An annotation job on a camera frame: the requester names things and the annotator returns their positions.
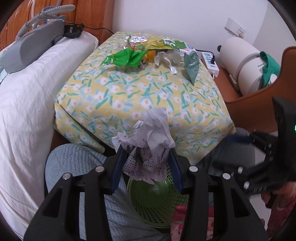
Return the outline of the white paper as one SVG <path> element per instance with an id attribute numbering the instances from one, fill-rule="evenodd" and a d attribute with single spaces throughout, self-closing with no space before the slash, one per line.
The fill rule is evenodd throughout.
<path id="1" fill-rule="evenodd" d="M 115 150 L 122 147 L 128 154 L 122 171 L 135 181 L 153 185 L 165 181 L 169 151 L 176 146 L 165 108 L 152 108 L 142 114 L 132 134 L 119 132 L 112 138 Z"/>

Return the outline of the white pillow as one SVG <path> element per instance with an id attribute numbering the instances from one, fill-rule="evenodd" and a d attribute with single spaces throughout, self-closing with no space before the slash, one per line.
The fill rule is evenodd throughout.
<path id="1" fill-rule="evenodd" d="M 56 95 L 97 47 L 98 39 L 88 32 L 63 38 L 1 83 L 1 214 L 19 238 L 45 198 Z"/>

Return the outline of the yellow floral cloth cover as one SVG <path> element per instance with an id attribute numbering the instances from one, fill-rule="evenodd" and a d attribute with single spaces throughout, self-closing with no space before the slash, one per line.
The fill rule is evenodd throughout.
<path id="1" fill-rule="evenodd" d="M 55 99 L 55 130 L 68 141 L 99 153 L 118 132 L 131 133 L 142 114 L 165 108 L 175 150 L 197 164 L 229 134 L 235 133 L 222 95 L 203 63 L 194 83 L 183 64 L 172 74 L 165 65 L 144 69 L 103 60 L 126 45 L 129 32 L 117 32 L 95 49 L 70 76 Z"/>

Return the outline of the white power strip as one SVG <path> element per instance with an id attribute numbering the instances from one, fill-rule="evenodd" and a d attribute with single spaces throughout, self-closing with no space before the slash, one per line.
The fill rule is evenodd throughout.
<path id="1" fill-rule="evenodd" d="M 202 51 L 201 52 L 202 61 L 204 65 L 206 66 L 208 72 L 210 75 L 215 78 L 219 75 L 219 68 L 216 64 L 215 57 L 211 52 L 208 51 Z"/>

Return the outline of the green yellow snack bag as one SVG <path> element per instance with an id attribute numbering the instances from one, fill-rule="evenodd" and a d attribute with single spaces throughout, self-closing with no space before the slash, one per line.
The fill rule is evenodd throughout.
<path id="1" fill-rule="evenodd" d="M 139 50 L 178 50 L 189 52 L 193 48 L 179 40 L 148 38 L 145 36 L 127 35 L 125 42 Z"/>

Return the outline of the bright green wrapper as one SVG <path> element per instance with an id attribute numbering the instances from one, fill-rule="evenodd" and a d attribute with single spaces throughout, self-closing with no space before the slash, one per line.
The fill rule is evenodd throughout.
<path id="1" fill-rule="evenodd" d="M 145 50 L 136 51 L 134 49 L 126 48 L 117 53 L 107 56 L 101 65 L 113 64 L 119 67 L 138 68 L 140 62 L 146 54 Z"/>

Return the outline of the silver foil wrapper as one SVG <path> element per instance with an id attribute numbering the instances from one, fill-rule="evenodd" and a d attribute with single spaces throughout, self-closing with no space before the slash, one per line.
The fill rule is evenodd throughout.
<path id="1" fill-rule="evenodd" d="M 166 52 L 160 51 L 154 57 L 154 63 L 156 66 L 165 65 L 169 68 L 172 75 L 177 74 L 176 66 L 181 63 L 182 57 L 174 50 L 168 50 Z"/>

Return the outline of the green cloth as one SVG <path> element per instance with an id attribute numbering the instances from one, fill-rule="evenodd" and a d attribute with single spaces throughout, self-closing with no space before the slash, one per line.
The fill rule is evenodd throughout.
<path id="1" fill-rule="evenodd" d="M 260 58 L 265 63 L 262 67 L 262 87 L 272 85 L 280 74 L 280 65 L 266 52 L 260 52 Z"/>

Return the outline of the wooden headboard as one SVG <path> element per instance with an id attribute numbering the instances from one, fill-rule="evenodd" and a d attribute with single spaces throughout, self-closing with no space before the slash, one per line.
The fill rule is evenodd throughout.
<path id="1" fill-rule="evenodd" d="M 1 14 L 1 49 L 11 44 L 25 22 L 47 6 L 55 6 L 57 1 L 1 1 L 13 4 L 12 10 Z M 115 1 L 62 1 L 73 4 L 75 10 L 66 13 L 66 21 L 85 25 L 85 30 L 94 35 L 100 43 L 111 36 Z"/>

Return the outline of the pink floral blanket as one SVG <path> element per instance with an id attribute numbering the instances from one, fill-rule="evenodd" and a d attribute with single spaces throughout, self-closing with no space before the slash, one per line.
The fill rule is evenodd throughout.
<path id="1" fill-rule="evenodd" d="M 263 193 L 272 205 L 268 226 L 233 181 L 202 188 L 195 185 L 189 206 L 179 205 L 171 219 L 171 240 L 284 240 L 295 223 L 295 183 Z"/>

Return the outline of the green plastic trash basket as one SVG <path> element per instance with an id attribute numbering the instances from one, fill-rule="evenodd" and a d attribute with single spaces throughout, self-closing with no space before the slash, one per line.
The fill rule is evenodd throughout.
<path id="1" fill-rule="evenodd" d="M 165 181 L 148 184 L 130 178 L 127 191 L 135 213 L 154 228 L 169 228 L 175 208 L 188 205 L 189 196 L 180 194 L 175 188 L 169 167 Z"/>

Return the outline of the grey breathing machine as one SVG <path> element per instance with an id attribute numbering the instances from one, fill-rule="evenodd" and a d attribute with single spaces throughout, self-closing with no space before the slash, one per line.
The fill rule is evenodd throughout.
<path id="1" fill-rule="evenodd" d="M 36 61 L 64 34 L 64 22 L 56 20 L 40 25 L 1 51 L 1 71 L 15 73 Z"/>

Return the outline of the white wall socket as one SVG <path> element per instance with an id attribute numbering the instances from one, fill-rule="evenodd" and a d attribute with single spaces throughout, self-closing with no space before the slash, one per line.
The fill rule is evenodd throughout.
<path id="1" fill-rule="evenodd" d="M 244 38 L 246 32 L 246 30 L 232 18 L 228 18 L 225 29 L 241 39 Z"/>

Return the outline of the teal sachet packet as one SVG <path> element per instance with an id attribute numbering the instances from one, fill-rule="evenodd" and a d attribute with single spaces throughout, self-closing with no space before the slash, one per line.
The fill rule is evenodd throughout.
<path id="1" fill-rule="evenodd" d="M 196 77 L 200 69 L 200 58 L 195 50 L 184 54 L 184 68 L 192 85 L 195 85 Z"/>

